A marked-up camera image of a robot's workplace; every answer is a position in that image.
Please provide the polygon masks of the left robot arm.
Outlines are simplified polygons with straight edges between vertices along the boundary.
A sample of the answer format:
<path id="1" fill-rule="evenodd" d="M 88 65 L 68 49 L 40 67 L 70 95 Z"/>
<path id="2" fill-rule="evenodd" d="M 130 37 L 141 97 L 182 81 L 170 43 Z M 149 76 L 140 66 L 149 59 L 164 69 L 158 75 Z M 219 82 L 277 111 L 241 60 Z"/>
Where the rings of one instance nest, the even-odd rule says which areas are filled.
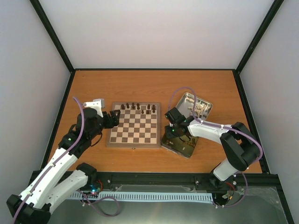
<path id="1" fill-rule="evenodd" d="M 87 163 L 79 164 L 66 179 L 61 178 L 83 152 L 92 147 L 92 140 L 102 135 L 103 129 L 118 126 L 120 113 L 120 110 L 102 112 L 100 106 L 80 109 L 77 122 L 61 139 L 49 163 L 25 190 L 8 198 L 7 206 L 14 223 L 46 224 L 71 193 L 96 185 L 97 170 Z"/>

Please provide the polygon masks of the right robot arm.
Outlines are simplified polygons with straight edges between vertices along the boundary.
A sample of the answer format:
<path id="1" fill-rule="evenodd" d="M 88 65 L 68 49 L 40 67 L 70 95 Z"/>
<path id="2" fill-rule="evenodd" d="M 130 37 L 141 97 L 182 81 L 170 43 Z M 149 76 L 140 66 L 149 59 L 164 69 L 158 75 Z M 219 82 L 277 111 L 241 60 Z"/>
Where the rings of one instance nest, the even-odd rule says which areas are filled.
<path id="1" fill-rule="evenodd" d="M 209 175 L 209 183 L 213 189 L 220 189 L 232 175 L 245 171 L 251 164 L 263 156 L 263 148 L 249 129 L 241 122 L 233 125 L 221 125 L 202 120 L 195 116 L 186 118 L 174 107 L 165 117 L 169 125 L 165 127 L 167 138 L 199 137 L 222 145 L 226 159 L 216 166 Z"/>

